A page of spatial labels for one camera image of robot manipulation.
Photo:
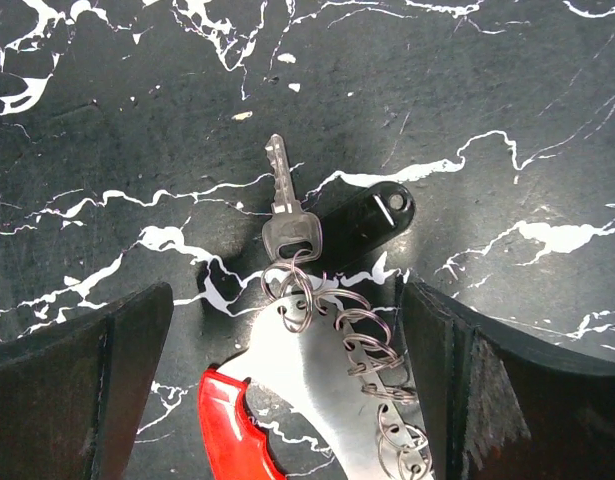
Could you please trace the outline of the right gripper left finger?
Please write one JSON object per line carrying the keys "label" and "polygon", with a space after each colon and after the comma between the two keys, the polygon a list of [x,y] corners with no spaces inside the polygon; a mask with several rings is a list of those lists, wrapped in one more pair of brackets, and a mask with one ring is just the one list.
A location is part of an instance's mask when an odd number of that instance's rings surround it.
{"label": "right gripper left finger", "polygon": [[173,314],[157,283],[0,344],[0,479],[120,479]]}

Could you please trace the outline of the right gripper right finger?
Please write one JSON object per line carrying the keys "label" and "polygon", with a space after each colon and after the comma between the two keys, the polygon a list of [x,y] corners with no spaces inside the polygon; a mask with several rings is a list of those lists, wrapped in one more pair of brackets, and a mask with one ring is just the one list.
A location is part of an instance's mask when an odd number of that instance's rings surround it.
{"label": "right gripper right finger", "polygon": [[615,362],[480,314],[421,281],[399,319],[439,479],[615,479]]}

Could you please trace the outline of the red handled key organizer plate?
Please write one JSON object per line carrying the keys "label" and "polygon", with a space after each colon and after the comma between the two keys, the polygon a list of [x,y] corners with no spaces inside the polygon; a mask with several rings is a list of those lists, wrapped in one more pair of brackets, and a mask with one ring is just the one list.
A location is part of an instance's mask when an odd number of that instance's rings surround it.
{"label": "red handled key organizer plate", "polygon": [[313,286],[293,260],[280,289],[255,319],[249,346],[200,380],[198,416],[217,479],[284,479],[266,434],[246,409],[258,384],[295,408],[331,448],[349,479],[429,479],[433,463],[424,431],[397,406],[416,395],[379,376],[402,366],[392,331],[361,295]]}

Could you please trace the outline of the silver key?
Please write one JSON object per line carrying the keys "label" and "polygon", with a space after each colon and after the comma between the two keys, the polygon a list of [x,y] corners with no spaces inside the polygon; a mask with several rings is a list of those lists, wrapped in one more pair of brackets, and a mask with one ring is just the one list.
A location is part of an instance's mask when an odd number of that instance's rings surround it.
{"label": "silver key", "polygon": [[321,223],[315,214],[304,211],[296,198],[282,136],[273,134],[265,145],[265,151],[274,173],[275,189],[272,216],[262,227],[267,255],[272,262],[288,260],[293,255],[284,255],[282,249],[306,242],[309,248],[298,256],[298,261],[315,261],[322,254]]}

